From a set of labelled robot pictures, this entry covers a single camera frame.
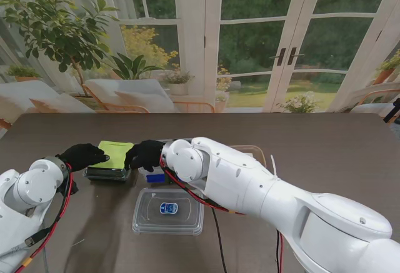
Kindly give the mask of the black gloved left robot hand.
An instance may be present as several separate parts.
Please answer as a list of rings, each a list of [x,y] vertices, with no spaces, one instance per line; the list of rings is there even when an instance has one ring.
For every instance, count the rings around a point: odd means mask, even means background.
[[[109,156],[102,149],[90,143],[73,145],[56,157],[67,165],[70,172],[81,171],[109,160]]]

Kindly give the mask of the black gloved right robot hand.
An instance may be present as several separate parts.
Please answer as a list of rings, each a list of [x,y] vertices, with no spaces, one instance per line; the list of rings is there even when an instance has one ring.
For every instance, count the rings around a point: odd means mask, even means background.
[[[145,140],[133,145],[126,153],[125,170],[142,167],[148,172],[153,172],[155,167],[159,167],[159,158],[164,145],[164,142],[155,140]]]

